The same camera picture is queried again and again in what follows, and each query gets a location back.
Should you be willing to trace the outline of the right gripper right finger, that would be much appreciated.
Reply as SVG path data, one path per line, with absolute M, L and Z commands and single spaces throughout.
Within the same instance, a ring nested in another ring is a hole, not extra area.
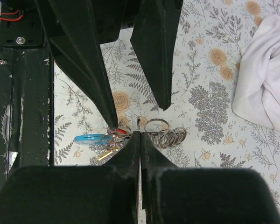
M 248 168 L 179 168 L 140 137 L 148 224 L 280 224 L 265 180 Z

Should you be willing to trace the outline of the blue key tag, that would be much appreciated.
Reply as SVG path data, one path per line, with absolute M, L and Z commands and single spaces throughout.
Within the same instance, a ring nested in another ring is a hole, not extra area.
M 86 134 L 86 135 L 79 135 L 74 138 L 74 143 L 78 145 L 103 145 L 106 144 L 108 141 L 111 141 L 112 137 L 110 135 L 105 134 Z

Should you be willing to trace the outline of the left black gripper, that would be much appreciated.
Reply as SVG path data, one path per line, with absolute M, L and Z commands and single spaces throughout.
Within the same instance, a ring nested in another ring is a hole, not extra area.
M 181 0 L 37 0 L 35 2 L 59 68 L 95 104 L 108 126 L 118 127 L 100 44 L 133 27 L 134 52 L 158 106 L 171 105 L 173 54 Z

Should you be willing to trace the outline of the yellow tagged key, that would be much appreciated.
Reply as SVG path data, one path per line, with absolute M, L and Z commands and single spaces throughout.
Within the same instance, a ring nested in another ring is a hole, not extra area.
M 98 161 L 101 161 L 101 160 L 105 159 L 105 158 L 108 157 L 108 156 L 114 155 L 114 154 L 116 154 L 118 151 L 119 151 L 119 148 L 117 148 L 117 147 L 111 148 L 111 149 L 107 150 L 106 152 L 104 152 L 103 154 L 101 154 L 101 155 L 98 157 Z

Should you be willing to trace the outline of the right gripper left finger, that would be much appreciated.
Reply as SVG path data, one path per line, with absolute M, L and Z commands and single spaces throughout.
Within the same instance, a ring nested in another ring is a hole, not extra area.
M 140 132 L 101 166 L 17 169 L 0 191 L 0 224 L 135 224 Z

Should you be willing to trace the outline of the red tagged key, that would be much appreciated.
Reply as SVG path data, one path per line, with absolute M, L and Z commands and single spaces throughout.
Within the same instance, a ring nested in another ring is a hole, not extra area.
M 128 131 L 126 131 L 125 129 L 122 129 L 122 128 L 117 128 L 113 132 L 117 136 L 124 136 L 124 135 L 128 134 Z

